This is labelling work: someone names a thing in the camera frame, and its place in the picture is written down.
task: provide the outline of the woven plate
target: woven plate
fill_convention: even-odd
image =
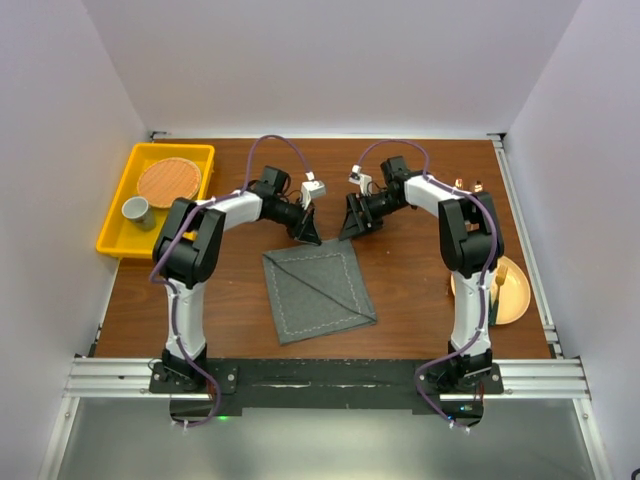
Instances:
[[[171,157],[147,168],[138,179],[138,194],[156,208],[169,208],[178,197],[193,198],[202,175],[186,158]]]

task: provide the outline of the yellow bin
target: yellow bin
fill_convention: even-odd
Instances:
[[[196,197],[202,200],[207,195],[213,172],[213,154],[214,148],[211,145],[138,143],[133,147],[98,237],[98,252],[117,258],[151,258],[153,246],[169,210],[153,209],[156,227],[149,232],[143,232],[122,216],[124,202],[138,195],[138,178],[142,172],[160,160],[168,157],[186,158],[195,163],[202,173],[202,182]]]

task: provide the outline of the folded cloth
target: folded cloth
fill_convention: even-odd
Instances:
[[[377,322],[350,241],[265,252],[262,262],[281,345]]]

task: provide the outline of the white stitching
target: white stitching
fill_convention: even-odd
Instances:
[[[288,258],[285,260],[280,260],[280,263],[283,262],[291,262],[293,260],[311,260],[311,259],[317,259],[317,258],[328,258],[328,257],[337,257],[340,256],[342,259],[342,267],[344,268],[344,273],[347,276],[347,281],[349,282],[349,287],[351,288],[351,294],[353,295],[353,300],[356,302],[356,309],[358,310],[358,313],[360,315],[362,315],[362,309],[360,308],[360,303],[358,302],[358,299],[356,298],[356,292],[353,288],[353,283],[351,282],[351,277],[349,276],[349,272],[347,271],[347,261],[344,257],[344,255],[342,253],[330,253],[327,255],[315,255],[315,256],[309,256],[309,257],[298,257],[298,258]],[[287,321],[284,317],[284,312],[282,311],[282,302],[280,301],[280,292],[278,290],[278,281],[276,279],[276,271],[275,271],[275,267],[274,267],[274,261],[271,261],[271,276],[273,277],[273,288],[276,294],[276,300],[278,303],[278,311],[280,312],[280,318],[282,319],[282,325],[284,327],[284,333],[286,333],[287,335],[297,335],[300,333],[304,333],[304,332],[310,332],[311,330],[319,330],[321,328],[324,327],[329,327],[331,325],[337,325],[338,323],[342,323],[342,322],[346,322],[347,320],[352,320],[354,318],[358,318],[358,315],[352,315],[350,317],[347,318],[343,318],[340,320],[335,320],[333,322],[329,322],[329,323],[323,323],[322,325],[316,325],[315,327],[309,327],[309,328],[303,328],[302,330],[298,330],[296,332],[290,332],[289,329],[287,328]]]

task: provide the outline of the brown tabletop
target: brown tabletop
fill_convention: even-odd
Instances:
[[[215,172],[209,193],[228,193],[244,180],[253,140],[184,141],[215,146]],[[345,195],[357,187],[347,175],[373,140],[304,139],[295,143],[311,162],[328,193],[316,201],[316,226],[325,240],[340,233]],[[493,195],[505,254],[526,272],[515,223],[493,145],[490,141],[420,140],[431,155],[430,171],[452,184],[481,180]],[[383,145],[365,160],[365,172],[382,183],[379,165],[404,155],[411,169],[421,169],[419,152],[398,144]],[[292,189],[304,174],[285,144],[268,140],[259,147],[252,178],[264,165],[289,172]],[[295,246],[284,227],[269,221],[242,225],[225,233],[220,259],[207,286],[204,327],[211,357],[263,358],[432,358],[446,353],[453,327],[449,272],[440,258],[437,219],[409,208],[385,218],[385,227],[353,240],[378,324],[280,346],[271,317],[261,253]],[[113,288],[96,349],[98,357],[157,357],[167,339],[167,296],[148,281],[151,261],[124,259]],[[517,322],[491,330],[495,358],[549,358],[535,299]]]

